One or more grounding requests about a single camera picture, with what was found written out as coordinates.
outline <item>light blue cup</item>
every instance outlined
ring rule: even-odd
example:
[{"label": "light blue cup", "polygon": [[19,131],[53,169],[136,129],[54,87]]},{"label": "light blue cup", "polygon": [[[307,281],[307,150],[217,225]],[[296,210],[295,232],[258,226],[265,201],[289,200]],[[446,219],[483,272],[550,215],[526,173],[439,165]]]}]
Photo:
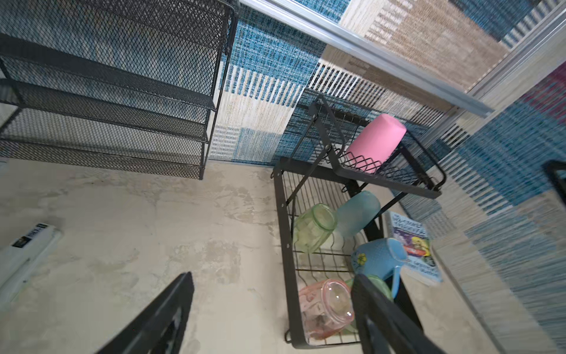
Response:
[{"label": "light blue cup", "polygon": [[356,274],[375,275],[385,280],[393,276],[391,294],[395,298],[399,291],[401,267],[408,263],[409,256],[403,244],[394,238],[381,238],[358,247],[351,255]]},{"label": "light blue cup", "polygon": [[336,211],[338,226],[334,233],[345,240],[354,237],[374,220],[380,209],[379,200],[372,192],[364,190],[356,194]]}]

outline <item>flower decal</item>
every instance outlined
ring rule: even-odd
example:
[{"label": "flower decal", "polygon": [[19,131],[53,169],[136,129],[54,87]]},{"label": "flower decal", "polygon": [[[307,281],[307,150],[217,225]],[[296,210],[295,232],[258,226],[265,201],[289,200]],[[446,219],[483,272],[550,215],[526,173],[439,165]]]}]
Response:
[{"label": "flower decal", "polygon": [[366,258],[365,253],[358,254],[358,264],[359,265],[363,266],[366,263],[366,261],[367,261],[367,258]]}]

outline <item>pink glass jar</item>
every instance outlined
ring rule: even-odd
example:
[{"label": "pink glass jar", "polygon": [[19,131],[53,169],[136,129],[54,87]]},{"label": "pink glass jar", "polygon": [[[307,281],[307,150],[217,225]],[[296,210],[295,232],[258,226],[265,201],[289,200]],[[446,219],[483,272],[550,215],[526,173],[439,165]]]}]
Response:
[{"label": "pink glass jar", "polygon": [[306,337],[328,338],[354,319],[350,288],[341,280],[323,280],[302,288],[299,303]]}]

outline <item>book cover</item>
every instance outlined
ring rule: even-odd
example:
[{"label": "book cover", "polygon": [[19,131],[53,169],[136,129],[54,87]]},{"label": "book cover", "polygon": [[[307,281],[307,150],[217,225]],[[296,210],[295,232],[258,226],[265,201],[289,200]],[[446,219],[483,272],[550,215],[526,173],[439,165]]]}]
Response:
[{"label": "book cover", "polygon": [[435,283],[441,282],[442,277],[432,257],[430,239],[423,224],[392,211],[385,214],[385,219],[388,236],[401,241],[409,255],[410,262],[405,267],[422,275],[425,279]]}]

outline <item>black wire rack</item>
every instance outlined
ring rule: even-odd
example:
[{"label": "black wire rack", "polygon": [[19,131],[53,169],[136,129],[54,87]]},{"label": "black wire rack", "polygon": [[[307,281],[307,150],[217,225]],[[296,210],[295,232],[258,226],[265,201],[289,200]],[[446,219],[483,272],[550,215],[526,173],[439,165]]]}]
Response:
[{"label": "black wire rack", "polygon": [[[371,121],[351,114],[347,107],[331,107],[323,95],[319,95],[310,106],[298,107],[308,110],[310,122],[297,143],[291,158],[303,144],[313,145],[315,153],[309,160],[314,164],[328,164],[342,177],[367,184],[375,184],[426,198],[437,198],[446,181],[446,173],[438,160],[419,140],[407,130],[387,161],[374,161],[364,156],[347,152],[348,146]],[[440,180],[429,176],[427,170],[436,166]]]},{"label": "black wire rack", "polygon": [[203,178],[237,0],[5,0],[0,12],[0,102],[19,107],[0,156]]},{"label": "black wire rack", "polygon": [[[361,191],[356,181],[337,176],[331,169],[321,166],[315,166],[311,170],[312,166],[304,161],[283,158],[273,170],[289,313],[289,331],[285,333],[285,340],[296,348],[357,344],[359,336],[352,327],[324,340],[305,337],[298,291],[321,280],[346,281],[353,278],[351,253],[360,244],[382,238],[383,229],[372,221],[352,239],[344,240],[341,236],[332,234],[317,251],[311,254],[298,251],[293,242],[295,218],[317,203],[324,203],[336,210]],[[413,322],[421,326],[402,282],[395,303]]]},{"label": "black wire rack", "polygon": [[558,196],[566,205],[566,161],[550,160],[542,166]]}]

